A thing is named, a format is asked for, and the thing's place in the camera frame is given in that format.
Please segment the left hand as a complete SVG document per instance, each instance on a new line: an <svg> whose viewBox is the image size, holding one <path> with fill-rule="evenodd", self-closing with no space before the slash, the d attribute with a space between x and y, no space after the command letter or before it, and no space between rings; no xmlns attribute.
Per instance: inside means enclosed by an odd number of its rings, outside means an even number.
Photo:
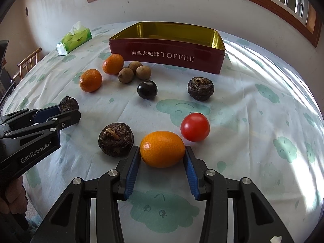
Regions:
<svg viewBox="0 0 324 243"><path fill-rule="evenodd" d="M6 191L1 191L5 199L1 198L1 213L13 214L18 217L25 218L28 208L28 199L26 197L26 190L23 186L23 177L20 176L12 182Z"/></svg>

